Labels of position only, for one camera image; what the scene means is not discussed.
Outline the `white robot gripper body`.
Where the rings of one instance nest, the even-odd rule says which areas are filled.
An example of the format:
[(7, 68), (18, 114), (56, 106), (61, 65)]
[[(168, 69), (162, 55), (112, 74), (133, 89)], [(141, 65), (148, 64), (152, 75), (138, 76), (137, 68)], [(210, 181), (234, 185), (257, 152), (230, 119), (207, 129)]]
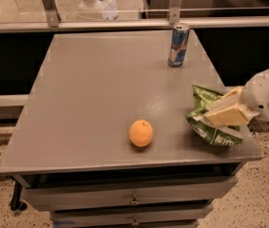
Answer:
[(259, 120), (269, 122), (269, 68), (245, 84), (241, 98), (250, 109), (259, 113)]

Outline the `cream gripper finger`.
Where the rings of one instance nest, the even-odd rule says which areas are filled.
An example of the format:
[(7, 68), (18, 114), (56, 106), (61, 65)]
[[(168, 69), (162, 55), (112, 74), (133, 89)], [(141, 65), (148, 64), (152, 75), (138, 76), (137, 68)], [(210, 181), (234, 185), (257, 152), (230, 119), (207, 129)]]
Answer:
[(246, 104), (233, 104), (225, 109), (211, 110), (204, 117), (213, 125), (247, 125), (259, 115)]
[(214, 102), (208, 107), (208, 110), (219, 110), (225, 109), (228, 106), (237, 104), (241, 102), (241, 94), (243, 91), (242, 86), (237, 86), (223, 95), (219, 100)]

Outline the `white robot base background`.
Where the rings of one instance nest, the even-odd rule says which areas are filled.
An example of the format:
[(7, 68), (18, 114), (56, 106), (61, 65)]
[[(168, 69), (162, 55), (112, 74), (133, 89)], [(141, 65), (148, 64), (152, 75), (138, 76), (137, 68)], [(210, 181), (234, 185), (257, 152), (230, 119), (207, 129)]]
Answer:
[(118, 16), (116, 0), (82, 0), (78, 17), (83, 20), (111, 21)]

